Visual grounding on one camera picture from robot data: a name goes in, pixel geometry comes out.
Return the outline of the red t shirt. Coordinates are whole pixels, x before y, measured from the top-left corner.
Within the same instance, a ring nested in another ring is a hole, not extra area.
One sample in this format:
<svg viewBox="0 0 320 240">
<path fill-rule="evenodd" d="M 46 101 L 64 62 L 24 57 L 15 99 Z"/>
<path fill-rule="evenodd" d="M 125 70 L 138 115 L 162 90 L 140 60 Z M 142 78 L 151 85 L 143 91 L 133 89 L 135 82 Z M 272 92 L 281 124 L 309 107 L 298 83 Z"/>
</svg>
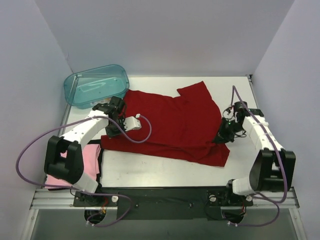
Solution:
<svg viewBox="0 0 320 240">
<path fill-rule="evenodd" d="M 141 129 L 109 138 L 101 137 L 105 150 L 144 154 L 224 167 L 229 149 L 213 140 L 222 116 L 204 82 L 177 89 L 171 97 L 129 90 L 124 101 L 126 115 L 141 114 Z"/>
</svg>

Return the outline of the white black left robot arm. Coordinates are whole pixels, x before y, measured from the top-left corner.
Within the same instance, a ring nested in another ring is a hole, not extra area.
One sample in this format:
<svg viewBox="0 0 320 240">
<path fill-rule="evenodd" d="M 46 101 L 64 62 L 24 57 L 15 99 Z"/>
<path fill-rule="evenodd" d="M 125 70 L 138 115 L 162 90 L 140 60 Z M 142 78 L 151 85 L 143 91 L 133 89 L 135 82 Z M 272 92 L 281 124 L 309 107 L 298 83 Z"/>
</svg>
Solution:
<svg viewBox="0 0 320 240">
<path fill-rule="evenodd" d="M 102 129 L 108 137 L 119 135 L 125 129 L 125 111 L 124 100 L 113 96 L 109 103 L 95 105 L 85 122 L 60 137 L 52 136 L 47 143 L 44 172 L 86 192 L 85 200 L 91 206 L 98 206 L 103 193 L 97 190 L 98 182 L 85 173 L 83 148 Z"/>
</svg>

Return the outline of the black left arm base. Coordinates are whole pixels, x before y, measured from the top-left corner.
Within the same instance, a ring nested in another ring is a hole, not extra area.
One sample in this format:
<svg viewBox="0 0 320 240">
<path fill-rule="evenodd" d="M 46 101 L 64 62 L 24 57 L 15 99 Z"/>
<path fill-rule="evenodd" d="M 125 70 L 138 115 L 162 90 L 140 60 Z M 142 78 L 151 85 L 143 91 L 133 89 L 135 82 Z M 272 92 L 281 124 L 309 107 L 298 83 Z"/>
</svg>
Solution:
<svg viewBox="0 0 320 240">
<path fill-rule="evenodd" d="M 118 205 L 118 199 L 113 202 L 111 196 L 87 195 L 75 190 L 70 190 L 70 193 L 73 195 L 74 207 L 116 207 Z"/>
</svg>

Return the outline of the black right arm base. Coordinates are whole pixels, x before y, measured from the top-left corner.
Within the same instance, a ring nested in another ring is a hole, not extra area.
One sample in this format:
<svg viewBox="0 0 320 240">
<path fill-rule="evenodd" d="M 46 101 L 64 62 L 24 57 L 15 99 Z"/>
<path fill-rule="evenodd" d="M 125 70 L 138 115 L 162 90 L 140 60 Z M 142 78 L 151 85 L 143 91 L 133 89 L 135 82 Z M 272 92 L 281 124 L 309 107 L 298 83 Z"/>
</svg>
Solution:
<svg viewBox="0 0 320 240">
<path fill-rule="evenodd" d="M 251 207 L 253 199 L 245 195 L 233 193 L 233 179 L 226 186 L 217 186 L 206 191 L 210 207 Z"/>
</svg>

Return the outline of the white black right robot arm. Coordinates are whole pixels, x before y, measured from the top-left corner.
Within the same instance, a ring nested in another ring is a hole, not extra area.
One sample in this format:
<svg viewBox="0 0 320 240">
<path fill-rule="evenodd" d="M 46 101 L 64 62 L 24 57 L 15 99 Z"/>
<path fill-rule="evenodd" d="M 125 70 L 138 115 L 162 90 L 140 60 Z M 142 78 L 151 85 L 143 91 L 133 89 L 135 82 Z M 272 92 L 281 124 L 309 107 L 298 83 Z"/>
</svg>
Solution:
<svg viewBox="0 0 320 240">
<path fill-rule="evenodd" d="M 223 192 L 224 201 L 234 205 L 241 196 L 258 192 L 287 193 L 292 186 L 295 153 L 279 144 L 260 109 L 248 108 L 247 102 L 237 101 L 223 111 L 213 143 L 232 143 L 244 137 L 251 140 L 257 156 L 248 176 L 230 181 L 232 187 Z"/>
</svg>

